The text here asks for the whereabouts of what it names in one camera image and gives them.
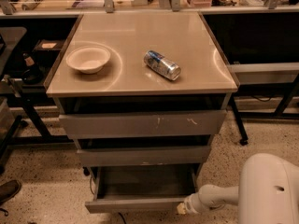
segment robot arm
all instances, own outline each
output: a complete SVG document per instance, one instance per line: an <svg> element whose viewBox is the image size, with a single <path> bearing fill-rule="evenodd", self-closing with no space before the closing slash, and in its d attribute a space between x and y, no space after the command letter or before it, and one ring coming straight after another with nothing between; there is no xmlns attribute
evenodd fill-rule
<svg viewBox="0 0 299 224"><path fill-rule="evenodd" d="M239 224L299 223L299 168L270 154L251 156L239 187L205 185L178 206L181 214L198 214L225 204L238 205Z"/></svg>

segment can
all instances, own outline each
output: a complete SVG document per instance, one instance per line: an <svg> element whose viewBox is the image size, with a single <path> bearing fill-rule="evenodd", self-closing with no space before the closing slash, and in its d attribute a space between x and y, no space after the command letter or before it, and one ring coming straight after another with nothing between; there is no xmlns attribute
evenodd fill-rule
<svg viewBox="0 0 299 224"><path fill-rule="evenodd" d="M149 50L146 53L144 63L161 76L170 80L176 80L181 72L180 67L176 63L153 50Z"/></svg>

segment white bowl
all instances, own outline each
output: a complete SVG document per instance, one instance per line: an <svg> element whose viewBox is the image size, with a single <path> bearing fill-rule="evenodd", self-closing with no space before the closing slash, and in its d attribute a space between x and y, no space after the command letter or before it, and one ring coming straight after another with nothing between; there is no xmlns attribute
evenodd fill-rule
<svg viewBox="0 0 299 224"><path fill-rule="evenodd" d="M66 63L84 74L93 74L100 71L109 59L110 52L106 48L89 46L73 50L66 57Z"/></svg>

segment shoe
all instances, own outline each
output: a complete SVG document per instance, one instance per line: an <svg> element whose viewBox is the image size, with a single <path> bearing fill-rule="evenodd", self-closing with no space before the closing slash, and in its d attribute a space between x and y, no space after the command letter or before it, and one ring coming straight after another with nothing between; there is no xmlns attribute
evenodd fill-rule
<svg viewBox="0 0 299 224"><path fill-rule="evenodd" d="M21 183L11 180L0 186L0 203L4 203L13 198L21 189Z"/></svg>

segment speckled floor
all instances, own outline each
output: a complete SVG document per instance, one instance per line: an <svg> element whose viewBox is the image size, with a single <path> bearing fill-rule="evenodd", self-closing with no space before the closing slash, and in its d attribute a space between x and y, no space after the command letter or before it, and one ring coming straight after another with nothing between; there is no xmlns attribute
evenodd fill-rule
<svg viewBox="0 0 299 224"><path fill-rule="evenodd" d="M45 118L53 134L64 131L56 119ZM249 144L239 145L240 135L231 111L221 132L215 136L212 152L198 177L198 185L206 183L223 187L238 185L240 170L252 154L266 152L299 166L299 122L292 120L247 120ZM23 133L34 133L29 126ZM13 199L2 205L9 216L0 213L1 224L122 224L118 214L89 214L84 206L93 195L90 178L85 176L73 144L14 147L7 153L6 171L0 183L11 179L22 182ZM237 223L237 207L203 212L198 216L179 216L175 212L123 213L127 224Z"/></svg>

